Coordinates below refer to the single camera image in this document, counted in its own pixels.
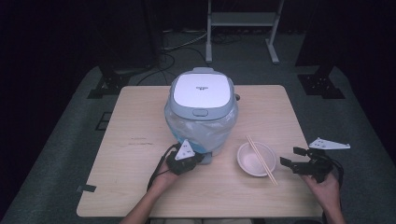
gray carpet floor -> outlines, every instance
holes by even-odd
[[[195,37],[167,34],[164,46],[183,44]],[[314,73],[317,67],[294,66],[304,35],[276,36],[277,65],[271,63],[263,35],[227,38],[235,42],[213,46],[211,67],[230,77],[235,85],[284,86],[308,144],[320,137],[351,145],[348,150],[328,152],[345,168],[341,197],[348,223],[396,223],[395,166],[361,110],[347,77],[337,68],[330,74],[346,99],[307,96],[297,75]],[[129,85],[169,85],[175,76],[206,66],[203,56],[193,49],[205,55],[205,42],[162,55],[160,67],[166,70],[153,73],[159,69],[153,68],[134,75]],[[105,112],[113,110],[118,98],[105,95],[102,99],[87,99],[100,78],[100,70],[94,67],[82,80],[2,223],[120,221],[120,217],[84,218],[76,214],[81,196],[77,188],[86,183],[105,134],[96,131],[96,125]],[[267,218],[266,223],[289,224],[298,219]]]

bowl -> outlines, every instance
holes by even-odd
[[[254,145],[256,145],[256,148],[259,150],[265,163],[267,163],[270,171],[273,172],[276,167],[275,152],[264,143],[254,142]],[[246,173],[254,176],[268,175],[249,142],[245,143],[238,149],[236,158],[238,160],[239,166]]]

table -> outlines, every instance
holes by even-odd
[[[268,26],[272,27],[270,38],[265,39],[265,43],[274,64],[279,63],[274,40],[280,15],[285,0],[279,0],[276,12],[212,12],[212,0],[208,0],[207,6],[207,35],[206,35],[206,55],[207,63],[212,63],[212,27],[214,26]]]
[[[160,157],[176,142],[163,108],[170,87],[125,87],[83,191],[81,217],[124,217],[146,192]],[[249,134],[293,161],[307,148],[301,127],[281,86],[235,86],[239,117],[223,150],[211,164],[198,165],[156,203],[151,217],[319,217],[321,208],[299,176],[277,161],[273,174],[253,177],[238,165],[236,152]]]

white triangular marker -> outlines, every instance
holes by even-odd
[[[176,154],[175,160],[180,161],[189,157],[193,157],[195,152],[192,150],[190,146],[189,140],[184,140],[183,144],[181,145],[178,153]]]
[[[347,149],[350,148],[350,145],[340,144],[318,138],[313,143],[309,144],[309,147],[318,148],[318,149]]]

chopsticks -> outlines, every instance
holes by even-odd
[[[262,157],[262,154],[260,154],[259,150],[256,148],[256,145],[254,145],[253,140],[251,140],[250,136],[247,135],[247,140],[249,141],[251,147],[253,147],[254,151],[256,152],[257,157],[259,158],[259,161],[262,163],[262,166],[265,169],[265,172],[267,172],[268,176],[271,178],[271,181],[275,186],[277,186],[277,182],[274,178],[274,176],[271,173],[271,170],[268,168],[267,163],[265,162],[264,158]]]

